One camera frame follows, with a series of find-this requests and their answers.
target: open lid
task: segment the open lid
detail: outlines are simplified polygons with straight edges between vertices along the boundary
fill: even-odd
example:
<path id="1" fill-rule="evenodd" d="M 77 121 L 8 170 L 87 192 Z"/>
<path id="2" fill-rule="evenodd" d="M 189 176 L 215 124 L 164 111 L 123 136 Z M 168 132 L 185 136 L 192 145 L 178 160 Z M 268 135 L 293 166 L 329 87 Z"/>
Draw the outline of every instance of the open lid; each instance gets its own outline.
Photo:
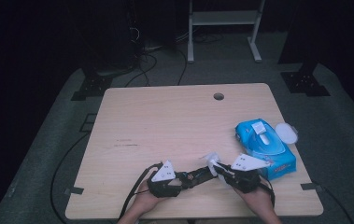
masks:
<path id="1" fill-rule="evenodd" d="M 279 123 L 276 126 L 276 134 L 278 134 L 281 141 L 286 144 L 294 144 L 298 141 L 297 131 L 288 123 Z"/>

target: floor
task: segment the floor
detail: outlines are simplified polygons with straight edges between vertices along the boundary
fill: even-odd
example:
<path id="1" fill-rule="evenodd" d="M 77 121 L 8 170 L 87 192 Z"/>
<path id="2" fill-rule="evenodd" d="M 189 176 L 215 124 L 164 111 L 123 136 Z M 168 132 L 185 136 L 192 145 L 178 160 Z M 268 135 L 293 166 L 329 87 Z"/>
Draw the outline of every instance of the floor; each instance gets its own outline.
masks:
<path id="1" fill-rule="evenodd" d="M 263 33 L 257 44 L 262 56 L 255 63 L 249 34 L 212 35 L 219 41 L 195 44 L 195 62 L 186 63 L 187 44 L 177 50 L 141 56 L 141 69 L 113 78 L 110 87 L 266 83 L 284 120 L 299 131 L 296 144 L 313 181 L 318 182 L 324 213 L 318 217 L 282 217 L 284 223 L 354 222 L 354 102 L 337 76 L 319 64 L 314 72 L 330 96 L 290 93 L 281 72 L 297 71 L 300 64 L 278 64 L 286 33 Z M 156 44 L 147 45 L 154 49 Z M 68 220 L 64 210 L 78 173 L 101 96 L 71 100 L 84 81 L 81 69 L 71 74 L 48 113 L 20 170 L 0 203 L 0 223 L 115 223 L 115 220 Z M 231 223 L 229 220 L 212 220 Z M 241 223 L 261 223 L 257 218 Z"/>

